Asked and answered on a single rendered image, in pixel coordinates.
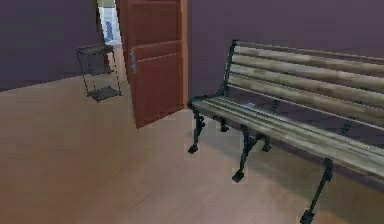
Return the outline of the wooden slatted bench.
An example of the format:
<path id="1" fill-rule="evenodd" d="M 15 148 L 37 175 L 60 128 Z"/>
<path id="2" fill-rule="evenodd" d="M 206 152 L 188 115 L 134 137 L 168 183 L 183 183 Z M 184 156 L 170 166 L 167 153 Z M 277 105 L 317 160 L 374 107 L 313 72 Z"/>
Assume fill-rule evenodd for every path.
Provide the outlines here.
<path id="1" fill-rule="evenodd" d="M 243 134 L 241 156 L 272 140 L 319 158 L 319 181 L 344 169 L 384 192 L 384 147 L 349 137 L 354 123 L 384 133 L 384 58 L 243 42 L 231 43 L 224 79 L 189 100 L 201 134 L 205 117 Z"/>

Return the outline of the brown room door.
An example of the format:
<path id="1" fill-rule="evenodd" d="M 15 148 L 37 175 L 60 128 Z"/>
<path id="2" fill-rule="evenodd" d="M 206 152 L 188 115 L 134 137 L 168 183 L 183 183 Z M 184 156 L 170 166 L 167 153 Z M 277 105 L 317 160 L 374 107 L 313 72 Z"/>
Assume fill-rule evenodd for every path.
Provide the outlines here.
<path id="1" fill-rule="evenodd" d="M 181 1 L 117 0 L 117 10 L 135 124 L 142 128 L 182 103 Z"/>

